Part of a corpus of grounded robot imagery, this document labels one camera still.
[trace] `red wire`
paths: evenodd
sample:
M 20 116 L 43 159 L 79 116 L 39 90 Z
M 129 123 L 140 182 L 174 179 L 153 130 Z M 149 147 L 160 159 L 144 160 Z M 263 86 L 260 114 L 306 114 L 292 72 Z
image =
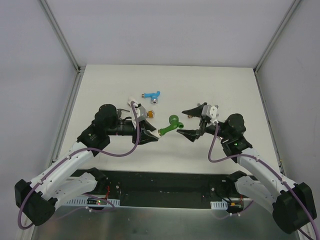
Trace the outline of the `red wire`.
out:
M 105 200 L 108 199 L 108 196 L 109 196 L 109 193 L 110 193 L 110 187 L 109 186 L 106 186 L 106 189 L 108 189 L 108 191 L 106 192 L 106 195 L 104 197 Z

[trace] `green object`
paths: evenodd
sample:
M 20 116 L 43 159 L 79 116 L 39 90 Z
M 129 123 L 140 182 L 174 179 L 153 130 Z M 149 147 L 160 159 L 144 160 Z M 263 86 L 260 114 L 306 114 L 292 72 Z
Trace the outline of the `green object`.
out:
M 167 132 L 170 132 L 170 131 L 175 130 L 177 128 L 180 128 L 180 129 L 184 128 L 184 124 L 182 122 L 179 122 L 179 117 L 177 115 L 171 115 L 169 117 L 169 123 L 170 123 L 170 125 L 167 126 L 166 128 L 161 128 L 158 130 L 160 136 L 163 136 Z

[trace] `blue toy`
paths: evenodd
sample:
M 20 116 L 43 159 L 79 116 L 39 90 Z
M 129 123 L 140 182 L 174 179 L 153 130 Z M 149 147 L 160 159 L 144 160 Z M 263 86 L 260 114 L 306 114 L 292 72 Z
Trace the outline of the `blue toy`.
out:
M 151 103 L 152 104 L 157 104 L 159 95 L 160 95 L 160 91 L 157 91 L 156 93 L 143 93 L 141 96 L 144 99 L 151 98 Z

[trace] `toy pipe connector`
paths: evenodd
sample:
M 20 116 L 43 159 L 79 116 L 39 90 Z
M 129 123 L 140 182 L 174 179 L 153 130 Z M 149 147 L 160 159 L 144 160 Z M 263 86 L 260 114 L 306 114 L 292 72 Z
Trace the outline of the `toy pipe connector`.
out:
M 157 104 L 159 95 L 160 95 L 160 91 L 157 91 L 156 93 L 143 93 L 141 97 L 144 99 L 151 98 L 151 103 Z
M 158 133 L 160 136 L 163 136 L 167 132 L 173 131 L 177 128 L 179 128 L 179 129 L 184 128 L 184 124 L 182 122 L 179 122 L 179 117 L 177 115 L 171 115 L 169 117 L 169 123 L 170 123 L 170 125 L 167 126 L 166 128 L 161 128 L 158 130 Z

